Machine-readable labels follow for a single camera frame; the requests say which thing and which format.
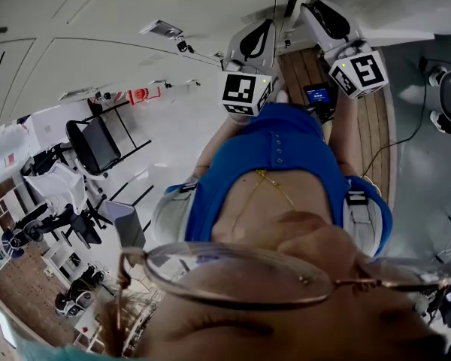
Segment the grey folding chair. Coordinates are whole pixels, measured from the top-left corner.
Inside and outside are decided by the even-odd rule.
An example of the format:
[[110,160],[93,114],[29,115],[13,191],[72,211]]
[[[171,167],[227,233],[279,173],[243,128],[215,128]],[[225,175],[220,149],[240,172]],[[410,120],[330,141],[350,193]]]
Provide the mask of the grey folding chair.
[[104,210],[106,218],[111,221],[117,231],[121,247],[136,247],[142,249],[146,244],[144,232],[150,225],[150,222],[143,228],[136,210],[136,205],[142,201],[145,196],[154,188],[148,187],[131,204],[118,202],[117,196],[129,185],[129,182],[123,184],[109,199],[104,200]]

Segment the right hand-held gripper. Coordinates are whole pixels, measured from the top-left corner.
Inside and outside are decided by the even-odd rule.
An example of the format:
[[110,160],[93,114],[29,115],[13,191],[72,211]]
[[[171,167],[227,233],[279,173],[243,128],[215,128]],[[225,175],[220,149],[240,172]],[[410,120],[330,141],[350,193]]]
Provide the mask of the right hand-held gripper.
[[360,98],[389,83],[380,53],[358,38],[362,36],[359,25],[343,8],[329,0],[316,0],[301,5],[301,17],[315,41],[328,50],[323,55],[330,67],[328,75],[347,97]]

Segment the black office chair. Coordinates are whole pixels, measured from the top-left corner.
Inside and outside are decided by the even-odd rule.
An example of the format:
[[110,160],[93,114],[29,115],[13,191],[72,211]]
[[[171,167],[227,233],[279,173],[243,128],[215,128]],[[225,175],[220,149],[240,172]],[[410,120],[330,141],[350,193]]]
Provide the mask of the black office chair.
[[54,163],[59,162],[69,166],[67,157],[71,155],[72,147],[69,143],[59,143],[29,158],[21,168],[23,176],[37,176],[47,173]]
[[61,214],[49,215],[43,220],[42,216],[49,207],[46,203],[41,203],[30,211],[21,220],[15,223],[14,229],[21,229],[30,242],[40,242],[48,233],[56,229],[69,226],[67,233],[63,234],[65,242],[71,245],[68,236],[74,232],[80,241],[90,249],[91,244],[101,244],[101,238],[95,230],[94,222],[89,218],[86,211],[76,214],[71,204],[65,206]]

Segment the person's left forearm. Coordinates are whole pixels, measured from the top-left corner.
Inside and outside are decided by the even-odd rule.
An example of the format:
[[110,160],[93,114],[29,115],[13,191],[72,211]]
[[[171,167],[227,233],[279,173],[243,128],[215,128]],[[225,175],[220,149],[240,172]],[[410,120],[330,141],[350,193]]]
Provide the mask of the person's left forearm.
[[249,124],[251,117],[240,114],[229,114],[224,123],[206,144],[195,165],[193,174],[201,177],[210,168],[216,152],[230,138],[238,135]]

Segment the small white shelf unit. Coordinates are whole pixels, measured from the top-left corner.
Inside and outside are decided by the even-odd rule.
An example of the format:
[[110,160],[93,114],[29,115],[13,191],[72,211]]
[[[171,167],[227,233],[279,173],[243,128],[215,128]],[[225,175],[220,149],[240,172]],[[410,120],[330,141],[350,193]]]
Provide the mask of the small white shelf unit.
[[44,272],[48,277],[54,276],[66,288],[78,279],[85,270],[85,264],[74,248],[63,239],[55,242],[42,255],[45,264]]

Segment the white cardboard boxes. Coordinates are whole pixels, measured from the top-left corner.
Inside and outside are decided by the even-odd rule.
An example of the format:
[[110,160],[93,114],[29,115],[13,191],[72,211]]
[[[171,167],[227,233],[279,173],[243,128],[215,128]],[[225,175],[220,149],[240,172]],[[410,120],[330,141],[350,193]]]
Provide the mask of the white cardboard boxes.
[[33,156],[59,143],[66,143],[66,123],[91,115],[85,101],[57,105],[32,114],[25,122],[29,130],[30,154]]

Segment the gold rimmed glasses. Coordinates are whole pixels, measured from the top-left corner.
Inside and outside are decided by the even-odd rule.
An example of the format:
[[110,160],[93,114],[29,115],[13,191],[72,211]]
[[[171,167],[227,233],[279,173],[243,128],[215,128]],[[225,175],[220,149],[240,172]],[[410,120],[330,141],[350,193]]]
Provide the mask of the gold rimmed glasses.
[[333,278],[295,257],[239,244],[177,242],[145,252],[127,247],[120,254],[117,282],[132,282],[125,262],[140,265],[164,293],[190,302],[242,311],[305,308],[330,298],[338,289],[361,292],[388,289],[429,293],[451,286],[451,265],[417,259],[367,259],[355,275]]

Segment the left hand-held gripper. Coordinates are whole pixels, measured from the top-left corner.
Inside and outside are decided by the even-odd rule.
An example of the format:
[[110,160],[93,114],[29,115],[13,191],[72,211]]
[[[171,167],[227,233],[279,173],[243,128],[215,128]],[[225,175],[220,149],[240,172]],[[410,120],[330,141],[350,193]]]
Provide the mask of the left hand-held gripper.
[[219,76],[219,103],[229,115],[257,117],[277,81],[276,26],[272,19],[248,25],[232,37]]

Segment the black handheld screen device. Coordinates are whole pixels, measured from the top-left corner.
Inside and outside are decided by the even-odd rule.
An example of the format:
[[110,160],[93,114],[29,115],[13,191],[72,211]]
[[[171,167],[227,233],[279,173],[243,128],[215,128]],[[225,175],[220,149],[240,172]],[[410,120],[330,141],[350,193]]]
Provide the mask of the black handheld screen device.
[[303,87],[311,111],[319,118],[321,124],[334,117],[337,105],[337,88],[323,82]]

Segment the clear red label bottle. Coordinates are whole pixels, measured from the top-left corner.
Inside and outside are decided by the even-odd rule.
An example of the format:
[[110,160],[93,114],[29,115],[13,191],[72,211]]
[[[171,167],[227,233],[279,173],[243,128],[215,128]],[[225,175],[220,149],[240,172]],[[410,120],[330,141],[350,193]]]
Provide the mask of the clear red label bottle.
[[29,156],[29,131],[23,124],[13,124],[0,131],[0,172]]

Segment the teal cloth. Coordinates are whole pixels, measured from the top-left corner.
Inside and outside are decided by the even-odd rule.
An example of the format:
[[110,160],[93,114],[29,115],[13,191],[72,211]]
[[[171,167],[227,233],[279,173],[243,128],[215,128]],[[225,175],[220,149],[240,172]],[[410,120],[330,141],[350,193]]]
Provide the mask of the teal cloth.
[[87,353],[73,346],[51,347],[22,338],[16,340],[20,361],[134,361],[133,359]]

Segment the person's blue top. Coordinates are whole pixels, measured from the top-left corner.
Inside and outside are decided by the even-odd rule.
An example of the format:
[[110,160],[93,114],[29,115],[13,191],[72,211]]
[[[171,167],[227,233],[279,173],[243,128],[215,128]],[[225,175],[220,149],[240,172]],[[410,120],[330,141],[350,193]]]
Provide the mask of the person's blue top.
[[252,171],[300,170],[324,186],[332,222],[369,256],[379,256],[392,231],[392,213],[374,186],[344,175],[318,122],[306,110],[269,104],[227,140],[201,177],[167,188],[153,215],[156,240],[209,241],[232,185]]

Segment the white office chair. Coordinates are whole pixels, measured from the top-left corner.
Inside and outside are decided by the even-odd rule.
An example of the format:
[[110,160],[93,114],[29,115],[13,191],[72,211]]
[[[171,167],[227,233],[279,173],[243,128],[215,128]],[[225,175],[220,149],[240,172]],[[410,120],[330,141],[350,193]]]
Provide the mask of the white office chair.
[[45,198],[57,214],[61,214],[70,205],[72,212],[79,215],[88,208],[90,196],[99,200],[99,207],[107,198],[98,183],[106,177],[103,174],[88,173],[77,159],[74,160],[73,168],[55,161],[48,172],[25,176],[24,179],[36,193]]

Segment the person's right forearm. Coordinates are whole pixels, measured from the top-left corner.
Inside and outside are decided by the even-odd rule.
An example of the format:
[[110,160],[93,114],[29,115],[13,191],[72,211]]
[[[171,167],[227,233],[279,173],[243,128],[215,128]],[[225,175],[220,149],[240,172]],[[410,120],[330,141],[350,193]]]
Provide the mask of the person's right forearm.
[[362,170],[358,100],[348,98],[342,91],[338,93],[328,145],[343,174],[357,176]]

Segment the black folding chair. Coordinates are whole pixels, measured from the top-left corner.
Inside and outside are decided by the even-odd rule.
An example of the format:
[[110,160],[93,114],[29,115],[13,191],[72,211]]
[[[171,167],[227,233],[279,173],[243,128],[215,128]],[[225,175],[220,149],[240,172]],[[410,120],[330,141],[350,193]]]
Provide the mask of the black folding chair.
[[[65,124],[65,133],[74,150],[78,162],[87,174],[92,176],[108,176],[107,171],[118,165],[132,154],[151,143],[151,140],[137,145],[123,122],[118,109],[129,104],[125,101],[100,111],[83,120],[69,120]],[[122,155],[117,143],[104,121],[105,114],[114,112],[124,128],[134,149]]]

